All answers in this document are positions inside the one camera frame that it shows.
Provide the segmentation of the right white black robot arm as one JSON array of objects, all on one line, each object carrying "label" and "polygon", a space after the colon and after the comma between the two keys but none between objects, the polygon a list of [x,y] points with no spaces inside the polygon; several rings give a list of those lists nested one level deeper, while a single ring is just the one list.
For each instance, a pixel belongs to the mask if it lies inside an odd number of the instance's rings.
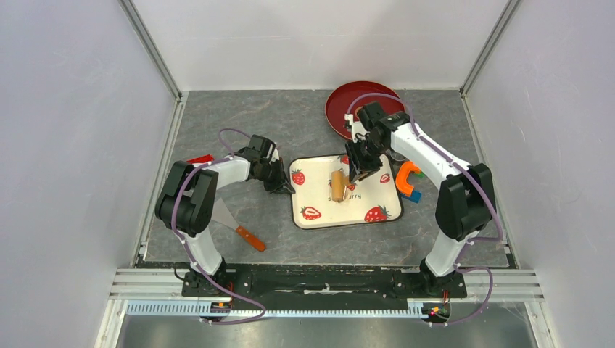
[{"label": "right white black robot arm", "polygon": [[423,293],[437,296],[447,288],[455,274],[461,273],[460,261],[468,247],[502,240],[499,223],[496,237],[479,236],[491,221],[498,221],[488,166],[471,165],[453,156],[404,113],[366,122],[349,115],[344,126],[352,135],[345,145],[351,182],[372,176],[381,167],[380,156],[392,150],[409,159],[437,187],[439,234],[419,266],[418,284]]}]

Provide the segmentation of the wooden dough roller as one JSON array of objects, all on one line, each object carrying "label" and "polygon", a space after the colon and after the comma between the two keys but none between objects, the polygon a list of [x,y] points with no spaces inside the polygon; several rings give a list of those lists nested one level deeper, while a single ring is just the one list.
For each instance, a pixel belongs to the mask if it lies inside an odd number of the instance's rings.
[{"label": "wooden dough roller", "polygon": [[345,189],[350,190],[350,195],[356,189],[356,185],[350,182],[349,176],[345,174],[343,169],[338,169],[331,172],[329,187],[331,189],[330,198],[333,202],[335,202],[333,198],[340,195]]}]

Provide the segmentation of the white dough piece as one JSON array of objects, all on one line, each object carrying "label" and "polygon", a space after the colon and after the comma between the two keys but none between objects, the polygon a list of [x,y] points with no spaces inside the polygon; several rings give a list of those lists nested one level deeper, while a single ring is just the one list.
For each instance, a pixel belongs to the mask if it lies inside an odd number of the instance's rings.
[{"label": "white dough piece", "polygon": [[350,198],[350,190],[347,188],[338,196],[335,196],[333,200],[337,203],[341,203]]}]

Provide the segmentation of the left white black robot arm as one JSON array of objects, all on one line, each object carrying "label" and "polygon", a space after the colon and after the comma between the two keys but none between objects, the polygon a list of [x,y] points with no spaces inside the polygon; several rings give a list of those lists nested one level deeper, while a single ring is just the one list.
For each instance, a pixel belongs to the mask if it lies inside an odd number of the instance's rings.
[{"label": "left white black robot arm", "polygon": [[250,160],[231,155],[198,165],[175,162],[154,208],[155,217],[180,241],[190,267],[202,274],[199,285],[211,296],[222,294],[228,285],[226,274],[218,270],[223,257],[208,229],[216,193],[248,180],[261,181],[269,193],[295,193],[280,158]]}]

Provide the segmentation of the white strawberry tray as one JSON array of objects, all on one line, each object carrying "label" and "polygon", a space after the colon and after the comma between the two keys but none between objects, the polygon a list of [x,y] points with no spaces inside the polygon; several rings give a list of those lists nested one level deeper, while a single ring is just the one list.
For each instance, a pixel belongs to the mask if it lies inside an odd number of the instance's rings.
[{"label": "white strawberry tray", "polygon": [[383,223],[403,215],[388,156],[367,179],[349,183],[348,156],[304,157],[289,165],[294,224],[304,230]]}]

